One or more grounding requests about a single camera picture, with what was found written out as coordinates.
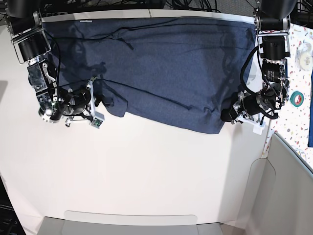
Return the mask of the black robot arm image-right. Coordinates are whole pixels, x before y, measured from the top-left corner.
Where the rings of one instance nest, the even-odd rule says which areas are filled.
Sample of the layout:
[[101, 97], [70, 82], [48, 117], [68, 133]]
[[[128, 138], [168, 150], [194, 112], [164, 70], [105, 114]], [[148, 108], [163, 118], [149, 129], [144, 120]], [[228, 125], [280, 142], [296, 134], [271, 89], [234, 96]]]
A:
[[[262, 126], [264, 118], [277, 119], [278, 113], [289, 98], [287, 58], [290, 57], [290, 14], [295, 0], [258, 0], [254, 8], [257, 46], [251, 51], [240, 72], [243, 90], [236, 93], [231, 106], [223, 109], [224, 122], [250, 122]], [[252, 91], [244, 81], [244, 73], [252, 57], [257, 55], [261, 70], [262, 88]], [[256, 121], [255, 115], [263, 117]]]

